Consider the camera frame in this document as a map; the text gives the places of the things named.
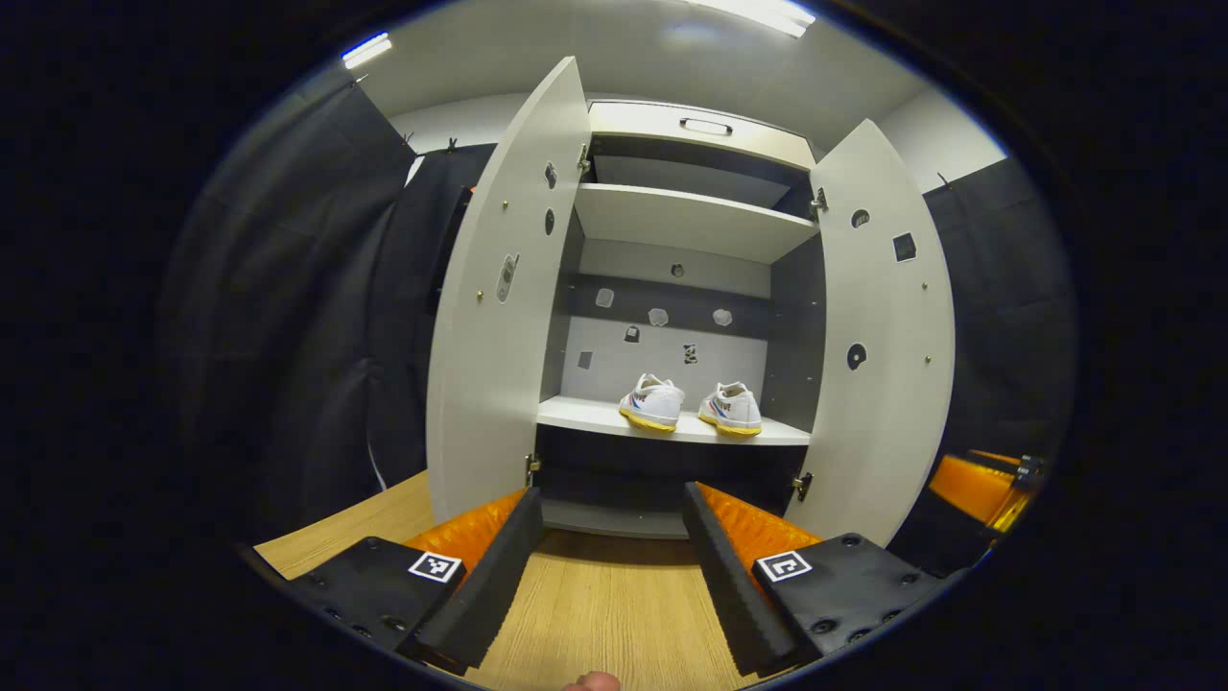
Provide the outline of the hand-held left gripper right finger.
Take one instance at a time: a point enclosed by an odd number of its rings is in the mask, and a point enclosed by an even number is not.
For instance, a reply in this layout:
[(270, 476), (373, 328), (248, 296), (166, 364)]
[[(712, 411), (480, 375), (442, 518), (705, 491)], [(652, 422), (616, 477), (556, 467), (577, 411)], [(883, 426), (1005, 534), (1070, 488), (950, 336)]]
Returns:
[(938, 598), (938, 578), (857, 533), (815, 538), (699, 482), (683, 520), (742, 674), (771, 677), (860, 644)]

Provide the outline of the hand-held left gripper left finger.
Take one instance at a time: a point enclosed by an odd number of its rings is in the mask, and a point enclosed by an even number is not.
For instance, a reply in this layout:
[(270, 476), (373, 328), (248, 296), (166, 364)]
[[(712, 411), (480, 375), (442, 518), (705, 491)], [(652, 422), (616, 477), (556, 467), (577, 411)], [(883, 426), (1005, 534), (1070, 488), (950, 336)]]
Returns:
[(289, 590), (375, 646), (463, 677), (483, 665), (543, 535), (540, 491), (519, 488), (403, 542), (357, 539)]

